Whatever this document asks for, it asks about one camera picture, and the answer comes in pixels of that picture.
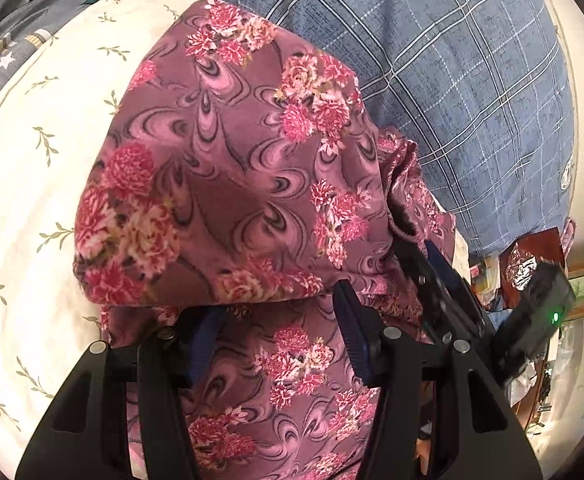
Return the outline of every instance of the pink floral fabric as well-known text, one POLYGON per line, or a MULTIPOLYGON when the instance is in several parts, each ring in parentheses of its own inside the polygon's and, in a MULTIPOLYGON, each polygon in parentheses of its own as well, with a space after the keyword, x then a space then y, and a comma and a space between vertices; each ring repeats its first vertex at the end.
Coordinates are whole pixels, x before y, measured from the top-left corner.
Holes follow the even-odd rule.
MULTIPOLYGON (((352 70, 218 0, 140 64, 75 233, 75 275, 114 346, 228 306, 208 376, 182 396, 205 479, 353 480, 377 394, 354 376, 331 287, 350 280, 418 336, 393 238, 454 245, 416 146, 371 123, 352 70)), ((133 391, 128 416, 142 457, 133 391)))

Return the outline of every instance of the metal screw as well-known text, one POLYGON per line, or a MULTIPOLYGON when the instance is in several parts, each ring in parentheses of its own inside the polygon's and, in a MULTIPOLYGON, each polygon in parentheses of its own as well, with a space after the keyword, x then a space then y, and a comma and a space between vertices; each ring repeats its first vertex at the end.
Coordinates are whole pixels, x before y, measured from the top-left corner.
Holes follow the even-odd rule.
POLYGON ((465 354, 470 350, 470 344, 464 339, 457 339, 454 341, 454 350, 457 352, 461 352, 461 354, 465 354))
POLYGON ((383 330, 383 335, 388 339, 398 339, 403 335, 403 332, 395 326, 386 326, 383 330))
POLYGON ((158 336, 159 339, 163 339, 164 341, 167 341, 169 339, 174 339, 176 337, 176 332, 174 332, 173 327, 164 326, 164 327, 159 329, 156 336, 158 336))
POLYGON ((107 343, 105 341, 94 341, 94 343, 89 345, 89 351, 92 354, 102 354, 105 350, 107 350, 107 343))

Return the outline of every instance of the blue plaid fabric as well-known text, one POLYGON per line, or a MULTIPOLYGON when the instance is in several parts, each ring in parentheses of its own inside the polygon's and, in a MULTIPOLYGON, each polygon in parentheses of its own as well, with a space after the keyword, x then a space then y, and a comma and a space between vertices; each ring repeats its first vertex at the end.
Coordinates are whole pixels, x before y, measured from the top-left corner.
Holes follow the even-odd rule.
POLYGON ((574 124, 544 0, 226 0, 357 72, 365 105, 419 144, 470 252, 563 226, 574 124))

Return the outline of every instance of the pink flower print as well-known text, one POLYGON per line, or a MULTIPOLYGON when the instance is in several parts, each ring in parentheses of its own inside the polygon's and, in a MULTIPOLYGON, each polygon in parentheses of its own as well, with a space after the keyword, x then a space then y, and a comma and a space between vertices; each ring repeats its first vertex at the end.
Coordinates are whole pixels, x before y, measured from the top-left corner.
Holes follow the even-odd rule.
POLYGON ((414 187, 413 199, 425 209, 425 212, 427 213, 427 231, 425 232, 425 236, 427 237, 428 232, 436 232, 440 229, 444 222, 443 213, 441 213, 441 210, 434 202, 432 194, 425 186, 425 183, 420 179, 414 187))
POLYGON ((229 311, 236 319, 245 319, 251 312, 251 306, 249 303, 235 303, 230 305, 229 311))
POLYGON ((361 96, 361 92, 358 88, 356 88, 354 92, 349 95, 347 104, 352 106, 357 112, 363 111, 365 105, 363 104, 363 97, 361 96))
POLYGON ((256 444, 251 436, 238 433, 229 433, 223 439, 218 450, 218 458, 241 458, 249 456, 256 451, 256 444))
POLYGON ((336 189, 327 180, 322 178, 316 184, 310 187, 310 201, 318 211, 322 206, 331 202, 334 197, 336 189))
POLYGON ((323 280, 306 270, 300 270, 296 274, 291 274, 290 278, 301 286, 304 297, 315 296, 323 290, 323 280))
POLYGON ((379 137, 376 141, 379 150, 386 153, 393 153, 401 146, 401 141, 393 137, 379 137))
POLYGON ((314 226, 312 228, 312 234, 316 238, 316 249, 318 254, 323 254, 328 237, 331 233, 326 225, 326 218, 324 213, 318 213, 314 219, 314 226))
POLYGON ((220 416, 200 416, 187 427, 187 431, 195 447, 222 442, 228 433, 227 423, 220 416))
POLYGON ((221 59, 226 63, 242 65, 248 51, 236 40, 222 40, 221 46, 216 51, 221 59))
POLYGON ((325 384, 324 374, 305 374, 301 382, 296 387, 296 393, 302 395, 313 394, 315 389, 325 384))
POLYGON ((324 152, 327 156, 339 155, 339 152, 344 149, 345 144, 341 139, 329 136, 323 137, 321 139, 321 145, 319 146, 319 151, 324 152))
POLYGON ((286 352, 277 352, 267 360, 264 370, 274 381, 296 381, 301 363, 286 352))
POLYGON ((385 278, 374 279, 373 294, 387 294, 387 280, 385 278))
POLYGON ((374 416, 376 415, 376 404, 368 404, 363 412, 361 413, 360 421, 361 423, 364 422, 372 422, 374 420, 374 416))
POLYGON ((370 200, 372 200, 372 193, 370 193, 367 189, 362 189, 358 187, 357 189, 357 200, 358 206, 364 209, 370 209, 370 200))
POLYGON ((283 112, 281 124, 283 133, 293 142, 305 142, 312 135, 312 121, 304 105, 288 104, 283 112))
POLYGON ((263 272, 264 274, 275 272, 274 264, 270 258, 259 258, 253 254, 248 254, 247 261, 250 272, 263 272))
POLYGON ((116 228, 116 213, 108 204, 107 189, 88 186, 83 191, 74 224, 76 252, 86 259, 97 256, 116 228))
POLYGON ((352 220, 357 213, 357 206, 358 198, 354 193, 338 193, 329 206, 328 220, 336 226, 352 220))
POLYGON ((134 258, 140 270, 151 278, 165 270, 179 255, 179 234, 171 210, 151 198, 134 196, 132 212, 121 233, 120 248, 134 258))
POLYGON ((419 332, 419 341, 428 345, 434 345, 432 339, 430 339, 429 335, 427 335, 423 330, 419 332))
POLYGON ((196 56, 198 60, 201 60, 210 50, 216 49, 214 33, 206 28, 199 28, 194 34, 190 34, 187 39, 189 40, 189 46, 185 50, 186 56, 196 56))
POLYGON ((339 138, 343 126, 349 121, 349 108, 337 93, 323 93, 313 104, 314 123, 318 130, 339 138))
POLYGON ((271 43, 277 33, 277 26, 260 16, 252 16, 241 31, 240 40, 247 41, 249 49, 254 52, 271 43))
POLYGON ((352 404, 355 413, 360 414, 370 404, 370 397, 376 393, 376 390, 363 389, 352 404))
POLYGON ((347 423, 347 412, 336 412, 329 420, 328 433, 337 433, 347 423))
POLYGON ((145 283, 131 279, 114 260, 104 267, 89 267, 85 283, 88 300, 98 304, 137 304, 145 291, 145 283))
POLYGON ((285 406, 289 406, 294 396, 294 391, 282 386, 281 384, 275 384, 269 393, 269 402, 271 402, 277 410, 282 410, 285 406))
POLYGON ((214 32, 227 38, 239 30, 243 17, 238 7, 220 0, 208 0, 208 3, 205 6, 210 10, 210 19, 207 24, 214 32))
POLYGON ((259 373, 265 368, 269 361, 269 353, 261 347, 258 352, 254 354, 254 373, 259 373))
POLYGON ((358 474, 358 468, 360 467, 360 462, 352 467, 350 467, 347 471, 345 471, 342 475, 340 475, 336 480, 356 480, 358 474))
POLYGON ((330 263, 336 268, 341 269, 343 263, 347 258, 347 252, 343 246, 343 240, 338 235, 332 235, 328 238, 328 246, 325 250, 325 254, 328 257, 330 263))
POLYGON ((344 392, 339 392, 334 396, 334 404, 339 412, 342 412, 357 398, 354 390, 349 389, 344 392))
POLYGON ((374 419, 376 405, 370 399, 376 390, 363 389, 355 394, 352 389, 339 392, 334 397, 337 413, 330 419, 328 431, 336 434, 337 440, 343 440, 358 433, 363 424, 374 419))
POLYGON ((358 433, 360 426, 358 420, 352 416, 345 418, 344 424, 336 431, 336 439, 344 440, 345 438, 358 433))
POLYGON ((174 326, 181 312, 183 312, 183 308, 178 306, 153 306, 152 312, 157 315, 156 321, 160 326, 174 326))
POLYGON ((153 62, 151 59, 147 59, 143 61, 139 68, 136 69, 134 75, 132 76, 132 80, 130 81, 129 86, 127 87, 127 91, 133 90, 137 86, 145 83, 146 81, 150 81, 156 75, 156 63, 153 62))
POLYGON ((341 467, 347 457, 342 453, 328 453, 322 456, 318 462, 313 465, 308 464, 301 480, 326 480, 331 473, 341 467))
POLYGON ((316 471, 322 476, 332 473, 336 468, 341 467, 347 457, 342 453, 328 453, 320 458, 314 465, 316 471))
POLYGON ((290 352, 298 355, 310 349, 310 338, 307 332, 298 325, 280 328, 274 334, 274 342, 279 352, 290 352))
POLYGON ((109 305, 101 305, 100 307, 100 330, 101 333, 109 330, 109 305))
POLYGON ((343 224, 341 236, 343 237, 344 242, 350 242, 352 240, 364 238, 367 236, 368 230, 369 222, 360 216, 354 215, 352 220, 343 224))
POLYGON ((121 146, 105 163, 103 183, 126 192, 147 195, 152 189, 156 167, 147 147, 141 142, 121 146))
POLYGON ((219 299, 222 303, 249 303, 262 301, 265 291, 261 281, 249 270, 233 270, 217 279, 219 299))
POLYGON ((345 86, 349 78, 354 76, 351 69, 329 54, 321 54, 321 61, 323 62, 323 77, 335 81, 340 86, 345 86))
POLYGON ((247 422, 247 416, 248 412, 243 410, 242 406, 238 406, 236 408, 228 406, 225 409, 225 414, 223 415, 225 421, 230 424, 230 426, 236 426, 237 424, 247 422))
POLYGON ((305 361, 308 367, 323 371, 329 366, 333 357, 334 352, 331 348, 323 342, 323 339, 318 338, 306 354, 305 361))
POLYGON ((316 56, 291 56, 285 60, 281 76, 281 92, 286 97, 303 100, 321 84, 316 72, 316 56))

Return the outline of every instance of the white star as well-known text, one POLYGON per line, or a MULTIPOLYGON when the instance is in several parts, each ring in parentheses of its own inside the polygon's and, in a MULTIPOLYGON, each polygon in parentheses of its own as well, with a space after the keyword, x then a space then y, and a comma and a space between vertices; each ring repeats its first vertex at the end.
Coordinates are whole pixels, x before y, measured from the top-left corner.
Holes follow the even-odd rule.
POLYGON ((15 61, 14 57, 11 57, 11 50, 0 58, 0 68, 7 68, 12 61, 15 61))

